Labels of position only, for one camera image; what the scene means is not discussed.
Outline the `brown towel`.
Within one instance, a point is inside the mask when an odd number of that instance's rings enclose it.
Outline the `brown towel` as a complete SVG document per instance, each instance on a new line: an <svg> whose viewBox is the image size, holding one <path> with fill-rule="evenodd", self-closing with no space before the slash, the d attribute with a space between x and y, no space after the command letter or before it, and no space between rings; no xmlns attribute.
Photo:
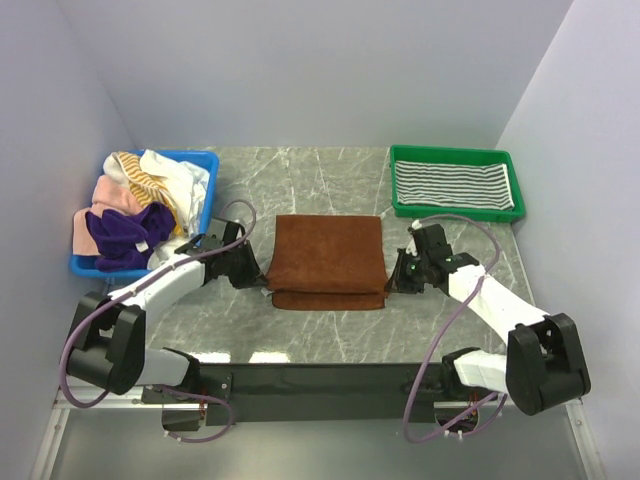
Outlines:
<svg viewBox="0 0 640 480"><path fill-rule="evenodd" d="M385 307L388 280L377 216L279 215L266 274L272 304L291 311Z"/></svg>

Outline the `green white striped towel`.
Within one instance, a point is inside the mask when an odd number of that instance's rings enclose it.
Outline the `green white striped towel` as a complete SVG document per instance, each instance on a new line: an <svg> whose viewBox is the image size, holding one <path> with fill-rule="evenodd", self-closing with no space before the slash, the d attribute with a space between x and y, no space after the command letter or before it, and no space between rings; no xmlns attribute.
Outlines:
<svg viewBox="0 0 640 480"><path fill-rule="evenodd" d="M515 207L505 164L462 165L397 161L402 205L508 211Z"/></svg>

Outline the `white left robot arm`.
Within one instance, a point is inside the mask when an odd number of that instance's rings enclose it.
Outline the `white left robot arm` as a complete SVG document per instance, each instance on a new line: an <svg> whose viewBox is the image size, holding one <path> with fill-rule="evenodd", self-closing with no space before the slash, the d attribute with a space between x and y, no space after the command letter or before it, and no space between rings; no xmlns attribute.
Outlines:
<svg viewBox="0 0 640 480"><path fill-rule="evenodd" d="M59 383L65 397L85 407L68 385L69 378L76 378L105 394L150 386L166 389L180 402L193 400L201 391L200 362L178 350L147 348L147 327L182 297L220 277L237 290L265 286L249 241L252 231L215 218L209 233L178 247L136 282L109 295L86 294L61 356Z"/></svg>

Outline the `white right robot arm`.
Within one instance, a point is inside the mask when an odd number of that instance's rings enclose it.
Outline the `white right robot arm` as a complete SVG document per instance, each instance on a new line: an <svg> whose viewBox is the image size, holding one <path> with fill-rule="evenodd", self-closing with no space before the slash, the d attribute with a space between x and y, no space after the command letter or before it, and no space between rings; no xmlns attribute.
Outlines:
<svg viewBox="0 0 640 480"><path fill-rule="evenodd" d="M499 392L532 416L590 392L578 329L568 315L531 305L473 256L454 253L441 225L416 220L409 233L386 291L419 294L432 286L474 312L506 346L503 355L471 347L443 357L440 386L446 396L462 399L474 387Z"/></svg>

